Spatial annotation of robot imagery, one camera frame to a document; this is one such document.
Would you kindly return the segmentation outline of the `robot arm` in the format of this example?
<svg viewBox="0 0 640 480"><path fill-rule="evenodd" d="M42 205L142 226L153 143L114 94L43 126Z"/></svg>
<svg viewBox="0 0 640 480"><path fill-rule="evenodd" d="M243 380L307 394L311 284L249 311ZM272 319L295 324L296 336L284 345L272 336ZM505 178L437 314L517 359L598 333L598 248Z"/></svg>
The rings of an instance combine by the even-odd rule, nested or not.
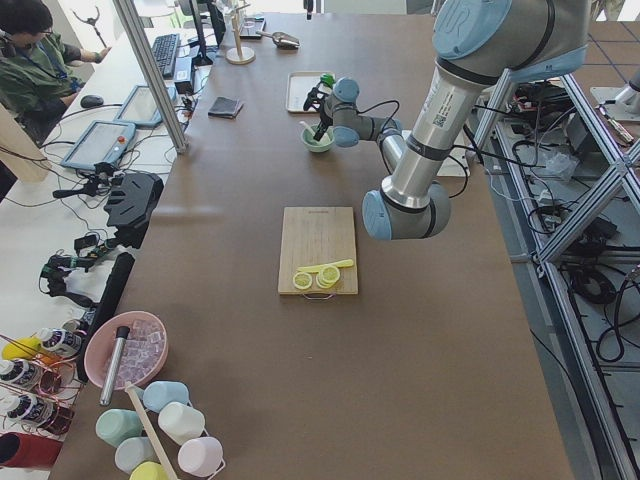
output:
<svg viewBox="0 0 640 480"><path fill-rule="evenodd" d="M447 225L451 203L436 176L481 92L503 72L517 82L546 80L585 61L587 1L447 1L435 21L434 78L411 133L393 118L359 112L359 86L342 77L329 92L313 87L304 109L320 114L340 147L377 143L392 172L366 193L362 216L377 240L421 239Z"/></svg>
<svg viewBox="0 0 640 480"><path fill-rule="evenodd" d="M591 87L599 106L617 121L639 122L639 71L622 87Z"/></svg>

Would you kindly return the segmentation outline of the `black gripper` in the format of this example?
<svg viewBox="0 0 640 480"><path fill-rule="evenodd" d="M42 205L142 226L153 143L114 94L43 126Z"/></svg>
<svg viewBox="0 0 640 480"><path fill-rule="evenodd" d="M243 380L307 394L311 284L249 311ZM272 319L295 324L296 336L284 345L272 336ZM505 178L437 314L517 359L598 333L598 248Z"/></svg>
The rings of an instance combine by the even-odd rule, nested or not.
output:
<svg viewBox="0 0 640 480"><path fill-rule="evenodd" d="M330 94L322 91L318 86L314 86L307 93L303 103L303 111L310 112L314 110L320 116L320 124L317 125L313 139L320 141L326 133L326 126L333 125L331 115L331 107L327 106L326 101L330 98Z"/></svg>

